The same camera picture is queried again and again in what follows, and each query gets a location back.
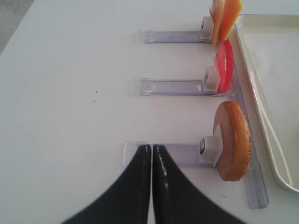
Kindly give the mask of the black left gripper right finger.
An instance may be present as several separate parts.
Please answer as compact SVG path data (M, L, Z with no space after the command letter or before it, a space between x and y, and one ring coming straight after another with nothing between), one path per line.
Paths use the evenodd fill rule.
M157 224L241 224L202 194L163 145L153 146L152 197Z

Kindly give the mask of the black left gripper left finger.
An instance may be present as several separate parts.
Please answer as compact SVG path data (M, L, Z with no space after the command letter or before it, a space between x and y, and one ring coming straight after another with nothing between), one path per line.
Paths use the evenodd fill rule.
M141 145L119 178L65 224L146 224L151 188L151 147Z

